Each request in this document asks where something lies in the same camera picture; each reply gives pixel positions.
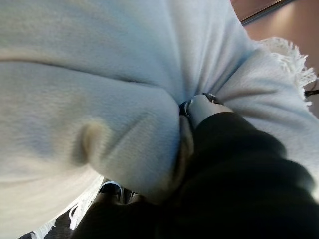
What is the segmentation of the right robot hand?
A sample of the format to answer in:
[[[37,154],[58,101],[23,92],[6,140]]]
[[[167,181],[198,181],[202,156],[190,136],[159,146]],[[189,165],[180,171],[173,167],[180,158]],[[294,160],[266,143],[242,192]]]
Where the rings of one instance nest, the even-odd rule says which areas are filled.
[[[203,93],[181,105],[194,152],[181,186],[155,206],[105,183],[74,239],[316,239],[314,180],[283,145]]]

